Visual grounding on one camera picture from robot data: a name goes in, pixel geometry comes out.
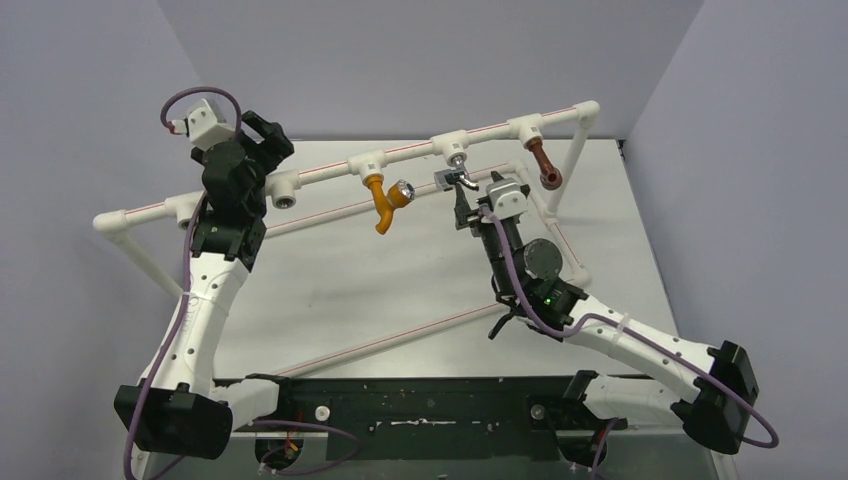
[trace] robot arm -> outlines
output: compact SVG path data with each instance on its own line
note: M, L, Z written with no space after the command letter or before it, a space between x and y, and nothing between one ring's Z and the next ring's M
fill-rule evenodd
M279 387L271 379L213 384L224 323L265 236L265 178L294 153L279 124L251 111L241 119L261 142L230 128L209 100L169 122L172 133L195 145L191 157L203 166L205 195L189 232L191 289L139 385L123 385L115 396L115 410L142 450L217 458L232 430L277 408Z
M560 279L563 263L556 245L521 240L517 225L527 211L529 187L496 172L492 180L476 209L456 185L454 209L456 228L470 228L482 239L496 299L510 307L489 337L518 317L539 333L601 352L647 377L580 372L568 401L582 403L598 419L682 424L699 444L738 452L751 416L738 399L750 406L759 393L745 350L730 342L715 348L661 332Z

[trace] red stripe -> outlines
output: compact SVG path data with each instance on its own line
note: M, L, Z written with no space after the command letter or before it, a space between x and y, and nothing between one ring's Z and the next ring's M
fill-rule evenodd
M574 254L574 250L571 249L571 245L568 243L568 240L565 239L565 235L562 234L562 230L559 228L559 224L554 224L557 227L557 231L559 232L559 236L562 237L562 241L565 242L565 246L568 247L568 251L571 252L571 256L574 257L574 260L577 263L580 263L580 260L577 259L577 255Z
M568 108L563 108L562 110L557 110L555 112L543 113L542 116L547 117L547 116L550 116L550 115L556 115L557 113L570 112L571 110L577 110L577 107L568 107Z
M165 205L165 203L162 202L162 203L157 203L155 205L148 205L146 207L136 208L135 210L127 210L126 215L130 215L130 214L138 213L138 212L143 212L145 210L150 210L151 208L158 208L158 207L161 207L162 205Z
M477 312L479 312L479 311L481 311L481 310L485 310L485 309L487 309L487 308L496 307L496 306L498 306L498 305L499 305L499 304L497 304L497 303L493 303L493 304L491 304L491 305L486 305L485 307L480 307L480 308L478 308L478 309L476 309L476 310L471 310L470 312L461 313L461 314L459 314L459 315L455 315L455 316L453 316L453 317L446 318L446 319L444 319L444 320L440 320L440 321L438 321L438 322L436 322L436 323L431 323L431 324L428 324L428 325L424 325L423 327L418 327L418 328L413 329L413 330L410 330L410 331L408 331L408 332L399 333L399 334L394 335L394 336L389 337L389 338L384 338L384 339L382 339L382 340L377 340L376 342L369 343L368 345L362 345L361 347L356 347L356 348L352 348L352 349L350 349L350 350L345 350L344 352L337 353L337 354L332 355L332 356L329 356L329 357L327 357L327 358L321 358L321 359L315 360L315 361L313 361L313 362L309 362L309 363L307 363L307 364L305 364L305 365L299 365L299 366L297 366L297 367L292 367L292 368L290 368L290 369L288 369L288 370L283 370L282 372L275 373L274 375L285 375L285 374L286 374L286 373L288 373L288 372L292 372L292 371L295 371L295 370L300 370L301 368L309 367L309 366L311 366L311 365L315 365L315 364L317 364L317 363L326 362L326 361L328 361L328 360L332 360L332 359L334 359L334 358L338 358L338 357L340 357L340 356L342 356L342 355L346 355L346 354L348 354L348 353L353 353L353 352L357 352L357 351L359 351L359 350L362 350L362 349L365 349L365 348L368 348L368 347L373 347L374 345L379 345L379 344L381 344L381 343L388 342L389 340L394 340L394 339L396 339L396 338L400 338L400 337L403 337L403 336L405 336L405 335L409 335L410 333L415 333L415 332L419 332L419 331L424 330L424 329L427 329L427 328L435 327L436 325L441 325L441 324L443 324L443 323L445 323L445 322L450 322L451 320L456 320L457 318L464 317L464 316L466 316L466 315L471 315L472 313L477 313Z
M466 133L484 132L484 131L486 131L486 130L491 130L491 129L493 129L493 128L505 127L505 126L507 126L507 125L509 125L509 124L508 124L508 123L499 123L499 124L497 124L497 125L489 125L488 127L475 128L474 130L469 130L469 131L468 131L468 132L466 132Z
M391 149L391 150L386 150L386 153L400 152L400 151L402 151L402 150L409 150L410 148L415 148L415 147L423 147L424 145L427 145L427 144L429 144L429 143L432 143L432 142L430 142L430 141L428 140L428 141L426 141L426 142L416 143L415 145L407 145L407 146L405 146L405 147L393 148L393 149Z
M338 167L339 165L344 165L345 163L347 163L347 162L346 161L345 162L339 162L339 163L334 163L332 165L325 165L323 167L313 168L312 170L306 170L306 171L300 172L298 175L303 175L304 173L318 172L320 170L326 170L328 168Z
M281 223L281 224L279 224L279 225L274 225L273 227L268 227L268 230L270 230L270 229L272 229L272 228L282 227L283 225L289 225L289 224L291 224L291 223L295 223L295 222L301 222L301 221L303 221L303 220L309 220L310 218L314 218L314 217L317 217L317 216L320 216L320 215L325 215L325 214L327 214L327 213L338 212L339 210L344 210L345 208L350 208L350 207L355 207L355 206L357 206L357 205L362 205L363 203L368 203L368 202L370 202L370 201L371 201L371 200L364 200L364 201L359 202L359 203L352 203L352 204L350 204L350 205L345 205L344 207L339 207L339 208L334 208L334 209L332 209L332 210L327 210L326 212L316 213L316 214L314 214L314 215L310 215L310 216L308 216L308 217L298 218L297 220L291 220L291 221L286 222L286 223Z

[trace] screw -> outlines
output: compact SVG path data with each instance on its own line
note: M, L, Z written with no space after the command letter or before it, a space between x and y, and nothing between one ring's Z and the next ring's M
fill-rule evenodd
M321 405L315 409L315 419L319 422L326 422L330 418L330 409Z
M533 405L533 407L530 408L530 417L533 420L544 419L545 418L545 407L538 405L538 404Z

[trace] brown faucet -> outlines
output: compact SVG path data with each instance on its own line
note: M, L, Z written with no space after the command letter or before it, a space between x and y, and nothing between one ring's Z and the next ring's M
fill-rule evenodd
M548 159L548 154L546 154L545 150L542 148L542 139L538 137L532 138L527 141L524 148L530 150L533 157L536 158L536 163L539 164L539 170L542 172L540 176L542 180L542 187L545 190L556 190L559 188L559 186L562 185L562 173L560 173L559 169L554 167Z

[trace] orange tap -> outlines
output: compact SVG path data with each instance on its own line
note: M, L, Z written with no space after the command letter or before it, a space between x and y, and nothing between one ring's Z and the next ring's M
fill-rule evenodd
M366 178L365 186L371 190L371 196L374 197L374 209L380 215L380 222L375 227L377 233L385 235L392 226L395 210L409 205L415 199L415 189L405 181L398 180L389 189L388 194L383 194L383 176L379 174Z

